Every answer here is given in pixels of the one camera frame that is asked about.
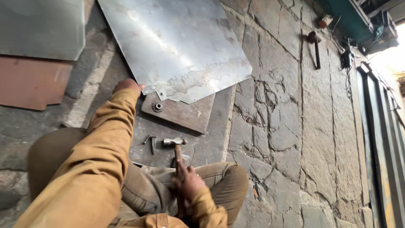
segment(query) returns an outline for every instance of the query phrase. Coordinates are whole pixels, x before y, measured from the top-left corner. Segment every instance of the hammer head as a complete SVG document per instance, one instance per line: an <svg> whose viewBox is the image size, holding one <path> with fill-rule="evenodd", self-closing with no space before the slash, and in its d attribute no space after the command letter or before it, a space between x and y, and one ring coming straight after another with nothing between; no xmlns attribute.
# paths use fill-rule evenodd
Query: hammer head
<svg viewBox="0 0 405 228"><path fill-rule="evenodd" d="M171 146L171 145L186 145L187 140L181 139L180 137L174 138L174 139L168 139L165 138L163 139L163 146Z"/></svg>
<svg viewBox="0 0 405 228"><path fill-rule="evenodd" d="M316 40L318 41L318 43L322 41L321 37L316 34L315 31L310 32L307 37L310 43L315 43Z"/></svg>

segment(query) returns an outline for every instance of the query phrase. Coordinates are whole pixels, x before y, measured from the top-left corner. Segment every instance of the man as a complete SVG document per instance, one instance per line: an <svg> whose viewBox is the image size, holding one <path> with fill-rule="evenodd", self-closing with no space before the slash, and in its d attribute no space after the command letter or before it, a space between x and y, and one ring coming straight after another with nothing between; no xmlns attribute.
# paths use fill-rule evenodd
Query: man
<svg viewBox="0 0 405 228"><path fill-rule="evenodd" d="M174 169L139 168L128 162L135 105L143 88L124 80L96 110L88 129L60 129L35 142L28 155L33 202L15 227L232 226L248 185L240 166L181 166L184 179L174 184ZM174 217L175 185L190 204L191 220ZM142 217L121 216L121 199Z"/></svg>

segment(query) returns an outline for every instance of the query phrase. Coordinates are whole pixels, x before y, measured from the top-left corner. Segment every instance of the stone floor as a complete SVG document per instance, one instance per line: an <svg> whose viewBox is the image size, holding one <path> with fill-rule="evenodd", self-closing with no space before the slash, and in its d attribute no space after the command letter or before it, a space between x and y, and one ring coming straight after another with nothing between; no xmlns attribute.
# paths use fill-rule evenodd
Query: stone floor
<svg viewBox="0 0 405 228"><path fill-rule="evenodd" d="M309 0L222 3L253 72L217 94L222 108L213 110L210 133L195 139L200 146L193 157L196 166L226 159L248 172L249 191L234 227L373 227L356 77L347 78L348 93L347 72L330 31L314 25L320 8ZM312 30L324 40L320 70L314 47L305 40ZM30 145L61 123L86 126L113 85L130 77L97 7L86 41L62 104L43 112L0 106L0 227L11 227L30 204ZM80 105L88 95L92 102ZM138 121L143 128L156 126Z"/></svg>

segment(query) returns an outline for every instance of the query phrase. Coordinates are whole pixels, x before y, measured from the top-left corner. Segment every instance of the right hand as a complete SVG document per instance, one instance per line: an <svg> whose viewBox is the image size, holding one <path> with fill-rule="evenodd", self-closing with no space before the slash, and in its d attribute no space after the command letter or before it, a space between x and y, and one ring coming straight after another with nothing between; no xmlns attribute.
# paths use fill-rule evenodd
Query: right hand
<svg viewBox="0 0 405 228"><path fill-rule="evenodd" d="M180 160L176 160L183 174L183 181L175 177L176 188L183 192L186 199L191 200L192 194L198 189L205 187L205 181L196 174L194 167L186 168Z"/></svg>
<svg viewBox="0 0 405 228"><path fill-rule="evenodd" d="M133 79L125 79L120 81L114 88L113 94L121 89L131 88L137 91L138 97L141 95L141 91L145 89L144 85L138 85Z"/></svg>

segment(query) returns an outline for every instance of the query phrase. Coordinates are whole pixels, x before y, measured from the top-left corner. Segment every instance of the ball peen hammer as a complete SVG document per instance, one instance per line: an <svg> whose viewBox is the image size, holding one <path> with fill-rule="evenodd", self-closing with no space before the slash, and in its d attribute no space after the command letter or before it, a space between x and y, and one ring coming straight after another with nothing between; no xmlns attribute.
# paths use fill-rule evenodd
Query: ball peen hammer
<svg viewBox="0 0 405 228"><path fill-rule="evenodd" d="M316 34L315 31L312 31L308 34L307 36L308 41L310 43L315 44L315 55L316 55L316 69L319 70L321 69L321 60L319 59L319 48L318 48L318 43L322 41L321 37Z"/></svg>
<svg viewBox="0 0 405 228"><path fill-rule="evenodd" d="M174 139L168 139L165 138L163 139L163 146L175 146L175 159L176 161L179 160L181 163L183 163L183 158L182 158L182 151L181 151L181 145L186 145L187 140L181 139L180 137L174 138ZM176 177L182 180L179 164L176 162ZM177 209L178 209L178 217L179 218L184 218L186 216L186 209L184 206L184 196L180 194L179 191L177 191Z"/></svg>

